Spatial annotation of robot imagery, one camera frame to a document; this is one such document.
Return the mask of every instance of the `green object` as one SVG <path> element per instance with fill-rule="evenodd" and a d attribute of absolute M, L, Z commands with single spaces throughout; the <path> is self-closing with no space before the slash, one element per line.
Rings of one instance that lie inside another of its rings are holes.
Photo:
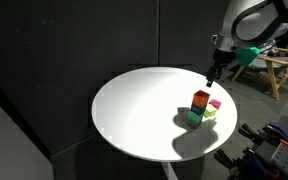
<path fill-rule="evenodd" d="M 205 117 L 215 116 L 216 111 L 217 109 L 212 104 L 208 104 L 204 112 L 204 116 Z"/>
<path fill-rule="evenodd" d="M 236 60 L 243 66 L 248 66 L 261 53 L 261 50 L 256 47 L 242 48 L 235 51 Z"/>
<path fill-rule="evenodd" d="M 197 115 L 194 112 L 190 111 L 190 113 L 188 114 L 188 118 L 190 120 L 192 120 L 194 123 L 198 124 L 198 123 L 200 123 L 202 121 L 203 114 Z"/>

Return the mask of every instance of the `blue block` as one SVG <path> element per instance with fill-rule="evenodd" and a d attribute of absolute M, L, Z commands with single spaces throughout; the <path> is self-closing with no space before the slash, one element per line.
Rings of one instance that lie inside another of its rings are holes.
<path fill-rule="evenodd" d="M 206 106 L 204 106 L 202 108 L 195 105 L 195 104 L 192 104 L 192 106 L 191 106 L 191 111 L 197 115 L 202 115 L 205 112 L 205 110 L 206 110 Z"/>

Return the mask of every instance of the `round white table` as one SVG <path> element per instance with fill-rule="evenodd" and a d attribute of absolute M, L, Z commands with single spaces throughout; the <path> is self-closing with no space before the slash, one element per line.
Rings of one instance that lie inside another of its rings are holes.
<path fill-rule="evenodd" d="M 237 110 L 230 95 L 216 82 L 192 71 L 152 67 L 124 73 L 106 83 L 92 104 L 99 133 L 128 155 L 162 162 L 169 179 L 176 179 L 170 162 L 203 156 L 233 133 Z M 214 117 L 187 125 L 193 95 L 198 90 L 220 101 Z"/>

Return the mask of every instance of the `gray wall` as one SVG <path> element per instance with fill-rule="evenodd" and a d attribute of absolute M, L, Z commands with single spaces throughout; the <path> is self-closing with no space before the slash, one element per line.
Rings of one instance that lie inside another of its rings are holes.
<path fill-rule="evenodd" d="M 161 0 L 162 65 L 205 72 L 228 0 Z M 52 153 L 95 132 L 87 96 L 157 65 L 157 0 L 0 3 L 0 88 Z"/>
<path fill-rule="evenodd" d="M 53 180 L 52 164 L 0 108 L 0 180 Z"/>

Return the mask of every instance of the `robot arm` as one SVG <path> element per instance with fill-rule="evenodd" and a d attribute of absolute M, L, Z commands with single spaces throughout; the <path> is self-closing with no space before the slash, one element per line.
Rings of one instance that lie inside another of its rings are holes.
<path fill-rule="evenodd" d="M 258 47 L 288 30 L 288 0 L 231 0 L 217 35 L 207 86 L 235 59 L 236 48 Z"/>

